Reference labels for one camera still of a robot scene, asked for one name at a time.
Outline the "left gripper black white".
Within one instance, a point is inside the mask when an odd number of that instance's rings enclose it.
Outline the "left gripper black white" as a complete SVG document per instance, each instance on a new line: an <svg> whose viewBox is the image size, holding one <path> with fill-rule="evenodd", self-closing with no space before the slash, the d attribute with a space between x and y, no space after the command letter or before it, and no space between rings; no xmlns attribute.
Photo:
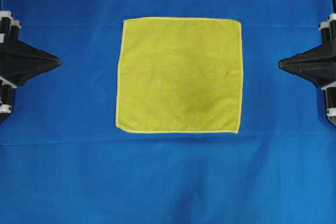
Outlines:
<svg viewBox="0 0 336 224"><path fill-rule="evenodd" d="M61 66L61 60L20 40L21 22L10 11L1 11L1 123L13 112L17 87L29 79ZM52 63L9 63L6 54L19 58L53 61Z"/></svg>

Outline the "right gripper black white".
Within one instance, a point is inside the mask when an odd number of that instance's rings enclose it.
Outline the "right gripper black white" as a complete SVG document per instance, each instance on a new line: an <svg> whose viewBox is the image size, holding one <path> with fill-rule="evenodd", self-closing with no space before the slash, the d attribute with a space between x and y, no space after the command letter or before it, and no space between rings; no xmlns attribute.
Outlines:
<svg viewBox="0 0 336 224"><path fill-rule="evenodd" d="M335 13L319 25L323 45L312 48L278 62L279 69L301 77L324 91L326 117L335 126L335 68L304 69L285 66L293 63L313 63L329 61L335 58Z"/></svg>

